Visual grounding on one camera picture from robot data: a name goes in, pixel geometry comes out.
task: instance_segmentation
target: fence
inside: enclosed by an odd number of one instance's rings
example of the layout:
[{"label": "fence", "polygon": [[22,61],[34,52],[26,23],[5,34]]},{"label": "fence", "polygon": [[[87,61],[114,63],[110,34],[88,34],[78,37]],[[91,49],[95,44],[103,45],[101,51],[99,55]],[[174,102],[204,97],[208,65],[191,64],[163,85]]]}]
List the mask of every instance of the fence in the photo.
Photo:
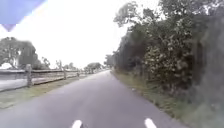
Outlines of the fence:
[{"label": "fence", "polygon": [[68,70],[0,70],[0,92],[83,75]]}]

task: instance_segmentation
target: treeline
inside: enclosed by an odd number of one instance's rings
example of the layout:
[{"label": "treeline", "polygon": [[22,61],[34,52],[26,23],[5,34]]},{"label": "treeline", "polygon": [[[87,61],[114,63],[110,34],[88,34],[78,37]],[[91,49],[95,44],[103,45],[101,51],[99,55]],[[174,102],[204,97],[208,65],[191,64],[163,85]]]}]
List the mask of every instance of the treeline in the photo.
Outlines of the treeline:
[{"label": "treeline", "polygon": [[201,80],[211,31],[223,16],[223,0],[160,0],[157,10],[129,2],[114,18],[127,33],[105,63],[179,95]]},{"label": "treeline", "polygon": [[[0,40],[0,67],[9,64],[9,69],[25,69],[27,64],[31,64],[34,70],[49,70],[50,61],[42,57],[38,58],[36,48],[30,41],[20,41],[14,37],[6,37]],[[62,61],[56,61],[56,69],[78,70],[73,63],[66,65]]]}]

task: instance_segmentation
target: roadside grass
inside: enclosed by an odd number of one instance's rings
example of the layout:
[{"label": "roadside grass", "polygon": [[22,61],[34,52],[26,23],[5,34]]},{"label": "roadside grass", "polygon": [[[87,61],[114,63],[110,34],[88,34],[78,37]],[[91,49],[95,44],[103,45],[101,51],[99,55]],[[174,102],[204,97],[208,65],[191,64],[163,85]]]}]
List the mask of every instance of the roadside grass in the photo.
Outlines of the roadside grass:
[{"label": "roadside grass", "polygon": [[155,84],[131,74],[111,71],[122,83],[155,104],[160,110],[179,120],[189,128],[224,128],[223,111],[213,110],[207,103],[190,104],[161,93]]},{"label": "roadside grass", "polygon": [[155,89],[154,84],[146,84],[141,78],[115,71],[111,71],[111,73],[122,83],[132,88],[132,90],[135,90],[138,94],[156,105],[160,110],[169,114],[172,118],[188,124],[188,122],[185,121],[185,117],[195,109],[194,105],[162,94],[158,89]]},{"label": "roadside grass", "polygon": [[0,93],[0,110],[16,105],[18,103],[24,102],[33,97],[40,96],[53,89],[59,88],[63,85],[69,84],[73,81],[82,79],[84,77],[85,76],[68,78],[66,80],[60,80],[60,81],[32,86],[31,88],[21,88],[21,89],[1,92]]}]

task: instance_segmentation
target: asphalt road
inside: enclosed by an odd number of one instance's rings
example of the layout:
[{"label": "asphalt road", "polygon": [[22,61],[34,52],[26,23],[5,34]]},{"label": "asphalt road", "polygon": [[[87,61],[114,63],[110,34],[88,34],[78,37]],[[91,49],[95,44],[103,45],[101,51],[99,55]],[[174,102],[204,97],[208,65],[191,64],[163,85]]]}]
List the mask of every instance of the asphalt road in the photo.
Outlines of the asphalt road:
[{"label": "asphalt road", "polygon": [[158,128],[185,128],[104,71],[0,111],[0,128],[70,128],[76,119],[88,128],[145,128],[147,117]]}]

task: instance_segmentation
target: sky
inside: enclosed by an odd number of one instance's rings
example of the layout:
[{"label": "sky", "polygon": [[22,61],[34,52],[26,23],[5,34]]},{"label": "sky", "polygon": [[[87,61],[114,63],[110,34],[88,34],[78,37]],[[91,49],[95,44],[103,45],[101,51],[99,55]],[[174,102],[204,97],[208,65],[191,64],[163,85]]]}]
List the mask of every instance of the sky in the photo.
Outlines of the sky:
[{"label": "sky", "polygon": [[[39,58],[70,62],[78,68],[91,62],[103,64],[106,54],[117,50],[126,28],[113,22],[119,8],[130,0],[47,0],[11,32],[0,26],[0,38],[29,40]],[[158,0],[136,0],[155,8]]]}]

